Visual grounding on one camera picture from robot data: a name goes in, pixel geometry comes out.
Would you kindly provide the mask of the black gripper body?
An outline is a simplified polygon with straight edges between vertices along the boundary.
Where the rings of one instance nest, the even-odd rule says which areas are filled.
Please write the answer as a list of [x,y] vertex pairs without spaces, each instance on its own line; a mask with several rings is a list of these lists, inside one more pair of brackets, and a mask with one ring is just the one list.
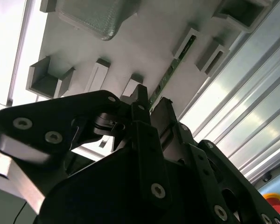
[[44,200],[37,224],[222,224],[224,202],[207,199],[184,165],[165,161],[170,190],[148,185],[141,197],[138,158],[122,149],[57,184]]

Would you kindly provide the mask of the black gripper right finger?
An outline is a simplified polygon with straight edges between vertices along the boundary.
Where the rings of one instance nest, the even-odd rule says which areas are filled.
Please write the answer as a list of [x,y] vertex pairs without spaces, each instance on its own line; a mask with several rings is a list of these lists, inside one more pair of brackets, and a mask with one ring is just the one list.
[[151,114],[165,158],[187,169],[182,185],[190,220],[202,224],[280,224],[280,214],[208,140],[196,142],[162,98]]

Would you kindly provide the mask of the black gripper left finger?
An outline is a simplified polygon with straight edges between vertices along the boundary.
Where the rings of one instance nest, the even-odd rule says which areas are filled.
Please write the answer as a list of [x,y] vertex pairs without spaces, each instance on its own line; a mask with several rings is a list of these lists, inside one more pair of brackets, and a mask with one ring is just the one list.
[[95,91],[1,110],[0,174],[40,212],[57,184],[85,169],[66,174],[70,150],[109,135],[115,140],[111,154],[127,148],[136,153],[141,197],[148,199],[150,183],[161,183],[165,198],[170,190],[165,159],[147,106],[147,89],[138,85],[127,101]]

